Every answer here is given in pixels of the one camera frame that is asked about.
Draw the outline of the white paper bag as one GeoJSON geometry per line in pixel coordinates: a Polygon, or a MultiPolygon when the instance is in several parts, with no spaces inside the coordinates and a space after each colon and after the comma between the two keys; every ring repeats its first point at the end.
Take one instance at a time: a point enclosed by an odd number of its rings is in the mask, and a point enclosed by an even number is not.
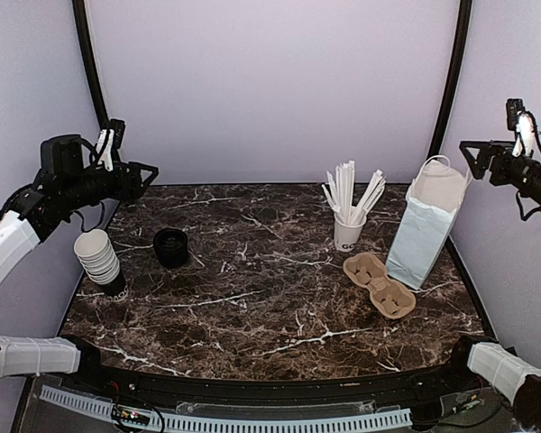
{"type": "Polygon", "coordinates": [[[462,206],[471,173],[462,174],[444,155],[428,158],[408,187],[407,207],[386,266],[395,280],[421,291],[462,206]]]}

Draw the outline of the stack of paper cups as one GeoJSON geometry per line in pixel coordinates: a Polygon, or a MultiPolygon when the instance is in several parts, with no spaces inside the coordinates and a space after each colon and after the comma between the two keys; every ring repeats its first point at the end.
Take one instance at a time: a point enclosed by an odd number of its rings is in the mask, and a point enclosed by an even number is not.
{"type": "Polygon", "coordinates": [[[93,229],[81,234],[74,243],[74,253],[87,277],[114,300],[128,292],[121,264],[106,231],[93,229]]]}

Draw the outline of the stack of black lids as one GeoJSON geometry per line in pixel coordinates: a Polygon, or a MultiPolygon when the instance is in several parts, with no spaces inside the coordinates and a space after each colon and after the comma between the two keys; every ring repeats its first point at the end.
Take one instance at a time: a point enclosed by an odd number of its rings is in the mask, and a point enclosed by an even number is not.
{"type": "Polygon", "coordinates": [[[176,269],[188,261],[188,236],[175,228],[163,228],[153,237],[153,250],[157,260],[167,269],[176,269]]]}

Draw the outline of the brown cardboard cup carrier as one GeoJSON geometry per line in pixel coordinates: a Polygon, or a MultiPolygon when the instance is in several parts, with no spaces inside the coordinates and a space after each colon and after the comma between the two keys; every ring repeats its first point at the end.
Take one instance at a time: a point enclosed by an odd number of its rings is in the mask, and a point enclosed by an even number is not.
{"type": "Polygon", "coordinates": [[[388,275],[385,264],[373,253],[347,258],[343,270],[353,284],[369,292],[373,306],[388,319],[405,317],[415,309],[415,295],[400,281],[388,275]]]}

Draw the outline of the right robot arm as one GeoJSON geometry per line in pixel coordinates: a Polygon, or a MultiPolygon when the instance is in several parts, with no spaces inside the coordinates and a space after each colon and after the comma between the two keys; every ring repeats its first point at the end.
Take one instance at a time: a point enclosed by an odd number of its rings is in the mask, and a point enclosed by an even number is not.
{"type": "MultiPolygon", "coordinates": [[[[511,185],[517,189],[516,201],[529,198],[537,206],[529,212],[519,210],[526,221],[541,214],[541,163],[522,154],[512,154],[511,142],[462,141],[459,149],[473,177],[481,180],[491,174],[494,186],[511,185]]],[[[506,351],[501,345],[480,342],[469,346],[468,357],[458,357],[446,366],[442,383],[452,392],[463,390],[476,375],[487,381],[511,404],[512,412],[524,427],[541,427],[541,369],[506,351]]]]}

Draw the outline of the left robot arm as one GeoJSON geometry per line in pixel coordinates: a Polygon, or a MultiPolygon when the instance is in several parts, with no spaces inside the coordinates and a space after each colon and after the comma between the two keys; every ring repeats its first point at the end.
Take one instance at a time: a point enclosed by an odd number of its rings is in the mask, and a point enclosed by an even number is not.
{"type": "MultiPolygon", "coordinates": [[[[0,211],[0,285],[73,213],[108,198],[140,198],[158,175],[158,168],[139,162],[118,162],[112,170],[87,168],[67,179],[39,171],[35,181],[16,190],[0,211]]],[[[0,378],[43,373],[73,374],[90,393],[103,392],[109,385],[99,349],[79,337],[0,336],[0,378]]]]}

